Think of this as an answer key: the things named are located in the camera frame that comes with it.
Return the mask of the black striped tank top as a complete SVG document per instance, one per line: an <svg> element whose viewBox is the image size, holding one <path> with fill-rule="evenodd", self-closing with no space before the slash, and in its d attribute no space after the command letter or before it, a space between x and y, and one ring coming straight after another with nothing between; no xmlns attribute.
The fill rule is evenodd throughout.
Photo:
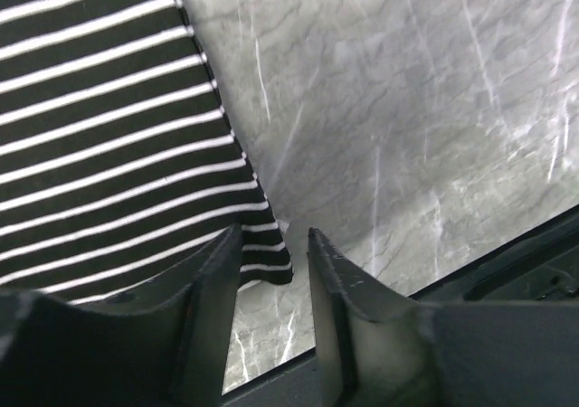
<svg viewBox="0 0 579 407"><path fill-rule="evenodd" d="M75 304L228 226L241 282L290 253L182 0L1 0L1 284Z"/></svg>

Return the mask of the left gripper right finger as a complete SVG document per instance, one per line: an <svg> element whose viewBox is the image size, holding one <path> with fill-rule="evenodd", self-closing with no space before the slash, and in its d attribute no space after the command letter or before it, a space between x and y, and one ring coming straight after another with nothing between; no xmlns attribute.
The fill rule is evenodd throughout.
<svg viewBox="0 0 579 407"><path fill-rule="evenodd" d="M578 306L416 301L308 232L326 406L575 406Z"/></svg>

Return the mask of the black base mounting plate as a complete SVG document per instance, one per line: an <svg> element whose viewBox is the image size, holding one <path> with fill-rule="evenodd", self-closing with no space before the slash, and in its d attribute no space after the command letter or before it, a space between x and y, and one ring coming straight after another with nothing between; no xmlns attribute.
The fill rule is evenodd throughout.
<svg viewBox="0 0 579 407"><path fill-rule="evenodd" d="M578 306L578 212L570 209L411 296L416 301L535 301ZM227 406L326 406L314 348L246 383Z"/></svg>

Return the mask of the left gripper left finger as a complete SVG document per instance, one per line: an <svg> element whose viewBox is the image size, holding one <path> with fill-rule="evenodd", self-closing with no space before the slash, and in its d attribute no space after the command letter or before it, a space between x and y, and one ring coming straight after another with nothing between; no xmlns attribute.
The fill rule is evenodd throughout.
<svg viewBox="0 0 579 407"><path fill-rule="evenodd" d="M1 293L4 406L216 406L240 284L232 225L153 279L93 304Z"/></svg>

